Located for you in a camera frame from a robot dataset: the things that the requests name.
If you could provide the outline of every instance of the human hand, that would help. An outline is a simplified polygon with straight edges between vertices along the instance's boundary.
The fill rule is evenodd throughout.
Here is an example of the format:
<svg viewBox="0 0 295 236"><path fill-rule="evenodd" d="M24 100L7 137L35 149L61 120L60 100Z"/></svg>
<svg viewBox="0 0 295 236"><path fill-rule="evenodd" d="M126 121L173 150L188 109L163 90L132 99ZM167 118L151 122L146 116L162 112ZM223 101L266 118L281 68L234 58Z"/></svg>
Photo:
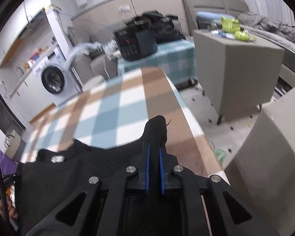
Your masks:
<svg viewBox="0 0 295 236"><path fill-rule="evenodd" d="M15 207L13 207L13 205L12 205L12 200L10 199L9 195L6 195L6 202L8 204L9 216L12 217L12 218L17 219L18 214L16 213ZM0 214L1 214L1 216L3 216L1 200L0 200Z"/></svg>

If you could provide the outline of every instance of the checkered tablecloth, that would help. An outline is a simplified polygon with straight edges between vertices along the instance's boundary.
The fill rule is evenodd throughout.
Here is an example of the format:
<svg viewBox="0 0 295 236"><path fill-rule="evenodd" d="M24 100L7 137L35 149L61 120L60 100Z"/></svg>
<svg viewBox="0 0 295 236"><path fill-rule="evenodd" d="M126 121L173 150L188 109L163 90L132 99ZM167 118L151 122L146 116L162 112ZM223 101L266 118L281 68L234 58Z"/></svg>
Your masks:
<svg viewBox="0 0 295 236"><path fill-rule="evenodd" d="M158 51L151 56L125 61L118 59L118 75L136 68L156 66L163 69L174 85L190 79L197 79L197 65L194 54L194 43L179 40L158 45Z"/></svg>
<svg viewBox="0 0 295 236"><path fill-rule="evenodd" d="M22 162L34 162L41 148L67 149L72 140L101 148L133 142L146 122L165 117L167 152L202 176L226 179L198 122L173 83L156 67L136 69L86 91L41 118L25 147Z"/></svg>

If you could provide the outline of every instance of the silver screw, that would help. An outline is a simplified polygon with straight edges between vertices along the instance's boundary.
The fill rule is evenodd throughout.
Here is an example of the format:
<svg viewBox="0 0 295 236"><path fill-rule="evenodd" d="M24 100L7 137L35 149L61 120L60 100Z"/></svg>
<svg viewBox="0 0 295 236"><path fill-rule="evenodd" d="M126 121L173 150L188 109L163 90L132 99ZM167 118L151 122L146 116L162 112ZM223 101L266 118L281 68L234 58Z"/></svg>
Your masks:
<svg viewBox="0 0 295 236"><path fill-rule="evenodd" d="M180 165L176 165L176 166L174 167L174 170L175 170L176 172L182 172L182 171L184 170L184 167L183 167L183 166L180 166Z"/></svg>
<svg viewBox="0 0 295 236"><path fill-rule="evenodd" d="M133 173L135 170L136 170L136 167L134 167L134 166L129 166L126 168L126 171L129 173Z"/></svg>
<svg viewBox="0 0 295 236"><path fill-rule="evenodd" d="M89 179L90 184L96 184L97 182L98 182L98 177L96 177L96 176L90 177L90 179Z"/></svg>
<svg viewBox="0 0 295 236"><path fill-rule="evenodd" d="M218 175L213 175L213 176L211 177L211 180L212 180L213 182L215 182L215 183L218 183L219 181L221 181L221 178L220 178L220 176L218 176Z"/></svg>

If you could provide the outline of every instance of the black t-shirt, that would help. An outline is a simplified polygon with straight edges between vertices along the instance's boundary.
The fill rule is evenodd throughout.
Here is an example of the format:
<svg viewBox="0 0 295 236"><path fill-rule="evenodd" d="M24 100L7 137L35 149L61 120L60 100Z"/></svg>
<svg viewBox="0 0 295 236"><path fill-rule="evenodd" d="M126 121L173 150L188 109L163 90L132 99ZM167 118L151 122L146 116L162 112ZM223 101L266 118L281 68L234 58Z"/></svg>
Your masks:
<svg viewBox="0 0 295 236"><path fill-rule="evenodd" d="M132 157L142 152L144 141L159 146L161 142L166 142L166 134L165 119L157 116L147 122L140 139L124 146L102 149L75 140L71 147L59 153L39 150L35 162L20 164L17 170L21 179L15 186L15 199L21 235L26 235L90 177L99 177L103 187L117 170L129 166ZM132 199L130 207L134 207L135 202ZM151 195L143 200L143 206L141 204L141 209L145 207L145 210L130 209L135 214L129 220L133 222L129 229L130 235L142 232L146 232L145 235L155 235L151 223L167 223L168 226L177 223L172 217L173 209L177 207L172 207L171 201L165 201L163 206L153 203L154 197Z"/></svg>

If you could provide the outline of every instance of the triangular cutout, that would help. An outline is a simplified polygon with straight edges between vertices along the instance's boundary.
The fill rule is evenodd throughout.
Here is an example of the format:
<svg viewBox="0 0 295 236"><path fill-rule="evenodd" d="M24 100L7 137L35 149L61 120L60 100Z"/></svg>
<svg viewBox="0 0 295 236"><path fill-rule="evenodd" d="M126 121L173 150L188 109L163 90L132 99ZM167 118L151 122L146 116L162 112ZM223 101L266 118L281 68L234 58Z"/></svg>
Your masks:
<svg viewBox="0 0 295 236"><path fill-rule="evenodd" d="M252 215L239 204L228 192L223 192L224 199L235 224L241 224L252 219Z"/></svg>
<svg viewBox="0 0 295 236"><path fill-rule="evenodd" d="M72 202L70 202L56 215L56 220L69 226L73 226L76 222L76 218L78 217L86 196L86 193L79 194Z"/></svg>

